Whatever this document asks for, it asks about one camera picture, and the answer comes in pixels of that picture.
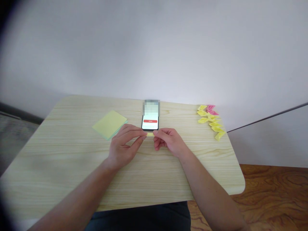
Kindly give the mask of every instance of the left hand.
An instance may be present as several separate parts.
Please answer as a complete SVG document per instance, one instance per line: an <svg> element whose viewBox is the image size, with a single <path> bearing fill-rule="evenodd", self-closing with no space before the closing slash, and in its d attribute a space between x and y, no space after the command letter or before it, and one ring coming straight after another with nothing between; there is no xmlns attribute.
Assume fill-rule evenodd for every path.
<svg viewBox="0 0 308 231"><path fill-rule="evenodd" d="M131 124L124 124L117 135L111 140L109 156L106 159L108 167L118 171L129 164L135 157L146 135L147 133L141 128ZM126 145L128 141L135 137L139 138L136 139L131 147Z"/></svg>

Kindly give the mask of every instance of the brown wood floor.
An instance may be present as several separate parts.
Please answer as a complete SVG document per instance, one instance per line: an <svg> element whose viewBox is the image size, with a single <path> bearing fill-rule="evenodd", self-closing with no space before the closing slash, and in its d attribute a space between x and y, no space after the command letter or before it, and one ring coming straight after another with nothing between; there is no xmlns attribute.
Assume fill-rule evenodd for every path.
<svg viewBox="0 0 308 231"><path fill-rule="evenodd" d="M231 196L252 230L308 230L308 168L240 165L246 181ZM191 230L211 230L189 201Z"/></svg>

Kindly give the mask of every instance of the dark pants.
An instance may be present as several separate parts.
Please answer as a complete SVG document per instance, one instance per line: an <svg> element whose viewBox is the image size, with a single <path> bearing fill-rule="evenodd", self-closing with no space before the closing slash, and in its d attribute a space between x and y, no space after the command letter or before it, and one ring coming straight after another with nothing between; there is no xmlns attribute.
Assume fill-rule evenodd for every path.
<svg viewBox="0 0 308 231"><path fill-rule="evenodd" d="M187 201L96 212L86 231L190 230Z"/></svg>

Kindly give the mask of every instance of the red button on screen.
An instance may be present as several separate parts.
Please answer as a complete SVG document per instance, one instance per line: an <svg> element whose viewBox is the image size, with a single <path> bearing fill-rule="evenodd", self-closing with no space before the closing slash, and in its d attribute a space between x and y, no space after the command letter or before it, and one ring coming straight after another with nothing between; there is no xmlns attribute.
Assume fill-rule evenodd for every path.
<svg viewBox="0 0 308 231"><path fill-rule="evenodd" d="M157 123L157 120L143 120L145 123Z"/></svg>

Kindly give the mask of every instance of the green sticky note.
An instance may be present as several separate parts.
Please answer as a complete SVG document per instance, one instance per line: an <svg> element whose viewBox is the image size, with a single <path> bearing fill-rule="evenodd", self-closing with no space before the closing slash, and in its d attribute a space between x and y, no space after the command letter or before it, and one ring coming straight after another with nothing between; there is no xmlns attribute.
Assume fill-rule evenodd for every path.
<svg viewBox="0 0 308 231"><path fill-rule="evenodd" d="M127 119L117 113L110 111L100 121L92 126L92 128L102 135L106 140L112 138L127 123Z"/></svg>

